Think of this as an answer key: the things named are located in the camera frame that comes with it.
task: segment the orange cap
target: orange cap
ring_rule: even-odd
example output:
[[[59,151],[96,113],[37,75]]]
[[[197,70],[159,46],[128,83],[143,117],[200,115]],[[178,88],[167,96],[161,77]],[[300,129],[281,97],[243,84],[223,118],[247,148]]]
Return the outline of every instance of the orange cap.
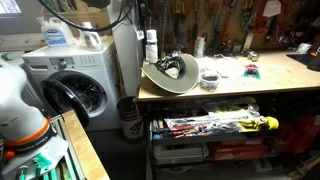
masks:
[[[318,55],[316,52],[312,52],[310,54],[311,54],[311,56],[317,56]]]
[[[12,150],[8,150],[4,155],[6,159],[12,159],[14,156],[15,156],[15,153]]]

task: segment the power cord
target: power cord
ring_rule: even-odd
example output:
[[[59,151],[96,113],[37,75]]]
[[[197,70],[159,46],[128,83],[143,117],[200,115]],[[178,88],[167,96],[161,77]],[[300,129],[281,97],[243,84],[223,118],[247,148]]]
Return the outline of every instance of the power cord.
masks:
[[[85,28],[85,27],[82,27],[78,24],[75,24],[67,19],[65,19],[64,17],[60,16],[58,13],[56,13],[54,10],[52,10],[43,0],[38,0],[38,2],[43,6],[45,7],[50,13],[52,13],[54,16],[56,16],[58,19],[60,19],[61,21],[65,22],[66,24],[76,28],[76,29],[80,29],[82,31],[90,31],[90,32],[100,32],[100,31],[106,31],[106,30],[109,30],[109,29],[112,29],[113,27],[117,26],[120,22],[122,22],[124,19],[128,18],[128,15],[130,14],[131,12],[131,9],[132,9],[132,6],[133,6],[133,0],[131,0],[132,2],[130,3],[130,10],[124,15],[124,17],[121,18],[121,15],[122,15],[122,11],[124,9],[124,1],[121,2],[121,8],[120,8],[120,13],[119,13],[119,16],[117,18],[116,21],[114,21],[113,23],[105,26],[105,27],[102,27],[102,28]]]

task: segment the wooden workbench top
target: wooden workbench top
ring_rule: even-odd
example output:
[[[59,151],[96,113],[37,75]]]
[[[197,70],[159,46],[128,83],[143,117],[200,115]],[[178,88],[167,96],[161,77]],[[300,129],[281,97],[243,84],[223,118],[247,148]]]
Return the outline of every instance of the wooden workbench top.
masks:
[[[306,65],[287,57],[286,54],[290,53],[295,54],[294,52],[283,51],[260,53],[258,62],[252,62],[242,56],[230,62],[221,63],[220,60],[217,63],[217,68],[226,71],[228,69],[233,71],[236,67],[243,68],[244,65],[255,64],[259,68],[261,79],[241,77],[241,74],[230,78],[222,78],[217,89],[212,92],[201,89],[198,83],[193,90],[185,94],[173,94],[158,87],[142,73],[137,99],[139,102],[148,102],[320,89],[320,72],[311,71],[307,69]]]
[[[70,141],[88,180],[110,180],[74,111],[62,114]]]

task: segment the washing machine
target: washing machine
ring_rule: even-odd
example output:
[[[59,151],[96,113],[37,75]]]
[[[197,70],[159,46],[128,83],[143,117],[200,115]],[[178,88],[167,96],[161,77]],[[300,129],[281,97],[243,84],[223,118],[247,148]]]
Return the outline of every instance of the washing machine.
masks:
[[[49,116],[73,109],[86,131],[121,128],[115,44],[110,36],[103,44],[102,51],[46,46],[22,56]]]

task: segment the washing machine door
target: washing machine door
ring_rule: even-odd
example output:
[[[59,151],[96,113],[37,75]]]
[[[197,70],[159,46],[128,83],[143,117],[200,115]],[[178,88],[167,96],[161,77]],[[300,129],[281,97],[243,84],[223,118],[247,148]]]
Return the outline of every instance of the washing machine door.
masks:
[[[58,114],[63,114],[73,109],[81,125],[83,127],[89,125],[88,111],[90,111],[91,104],[84,94],[65,86],[55,79],[43,81],[42,91],[48,103]]]

